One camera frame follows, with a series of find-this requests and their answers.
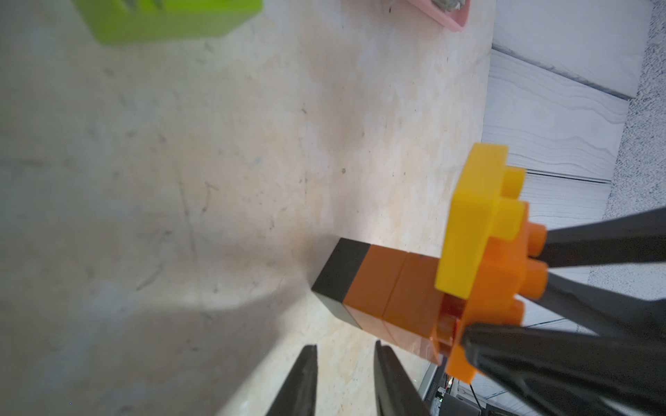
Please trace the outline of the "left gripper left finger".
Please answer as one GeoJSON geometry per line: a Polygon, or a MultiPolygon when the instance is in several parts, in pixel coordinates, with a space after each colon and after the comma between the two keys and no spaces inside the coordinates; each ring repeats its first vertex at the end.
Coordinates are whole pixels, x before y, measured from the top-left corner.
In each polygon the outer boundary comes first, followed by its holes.
{"type": "Polygon", "coordinates": [[[305,345],[266,415],[313,416],[316,412],[317,376],[317,346],[305,345]]]}

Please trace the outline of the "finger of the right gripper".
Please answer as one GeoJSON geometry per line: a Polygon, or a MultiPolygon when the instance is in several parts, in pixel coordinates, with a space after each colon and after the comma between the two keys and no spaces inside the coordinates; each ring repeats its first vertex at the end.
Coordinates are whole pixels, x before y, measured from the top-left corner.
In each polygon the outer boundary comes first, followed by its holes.
{"type": "Polygon", "coordinates": [[[665,209],[549,231],[536,258],[551,268],[663,263],[665,209]]]}
{"type": "Polygon", "coordinates": [[[548,277],[538,305],[590,334],[475,323],[466,359],[543,415],[665,413],[665,301],[548,277]]]}

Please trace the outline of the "black square brick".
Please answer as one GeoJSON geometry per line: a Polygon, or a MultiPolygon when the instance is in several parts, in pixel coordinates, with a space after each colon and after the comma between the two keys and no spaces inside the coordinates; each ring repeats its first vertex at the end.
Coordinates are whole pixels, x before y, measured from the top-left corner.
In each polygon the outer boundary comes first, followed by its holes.
{"type": "Polygon", "coordinates": [[[360,326],[343,301],[369,248],[370,244],[341,237],[311,288],[334,317],[358,329],[360,326]]]}

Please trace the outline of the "yellow square brick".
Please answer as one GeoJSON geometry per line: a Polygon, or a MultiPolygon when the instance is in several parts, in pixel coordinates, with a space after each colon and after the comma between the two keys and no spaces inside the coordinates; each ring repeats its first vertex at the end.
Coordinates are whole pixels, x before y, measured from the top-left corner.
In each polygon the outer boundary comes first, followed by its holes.
{"type": "Polygon", "coordinates": [[[449,207],[435,289],[469,298],[487,243],[512,242],[527,212],[520,200],[526,170],[508,166],[509,148],[476,143],[468,154],[449,207]]]}

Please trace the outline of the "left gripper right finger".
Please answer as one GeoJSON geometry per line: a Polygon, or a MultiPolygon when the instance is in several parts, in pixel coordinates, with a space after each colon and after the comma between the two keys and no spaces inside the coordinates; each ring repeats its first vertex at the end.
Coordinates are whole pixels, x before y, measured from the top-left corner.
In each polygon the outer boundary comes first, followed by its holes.
{"type": "Polygon", "coordinates": [[[429,416],[427,407],[395,352],[380,341],[375,344],[373,371],[378,415],[429,416]]]}

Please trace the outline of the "brown brick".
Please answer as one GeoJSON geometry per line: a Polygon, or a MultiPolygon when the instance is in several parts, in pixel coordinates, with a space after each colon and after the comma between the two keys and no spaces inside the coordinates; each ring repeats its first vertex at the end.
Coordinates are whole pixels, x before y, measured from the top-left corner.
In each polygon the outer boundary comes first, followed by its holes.
{"type": "Polygon", "coordinates": [[[393,343],[440,366],[450,353],[459,317],[453,301],[435,289],[438,258],[409,253],[383,313],[393,343]]]}
{"type": "Polygon", "coordinates": [[[407,255],[407,251],[372,245],[343,301],[360,329],[387,343],[393,338],[383,314],[407,255]]]}

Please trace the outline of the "orange long brick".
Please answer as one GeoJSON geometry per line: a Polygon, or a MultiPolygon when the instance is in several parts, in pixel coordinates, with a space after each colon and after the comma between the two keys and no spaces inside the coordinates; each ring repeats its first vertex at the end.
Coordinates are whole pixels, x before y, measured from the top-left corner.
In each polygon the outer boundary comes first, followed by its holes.
{"type": "Polygon", "coordinates": [[[471,383],[476,369],[468,362],[462,335],[474,323],[520,326],[525,305],[516,296],[538,300],[545,293],[548,266],[537,260],[546,242],[546,227],[529,221],[525,210],[512,241],[490,237],[476,274],[471,295],[458,322],[447,359],[446,373],[471,383]]]}

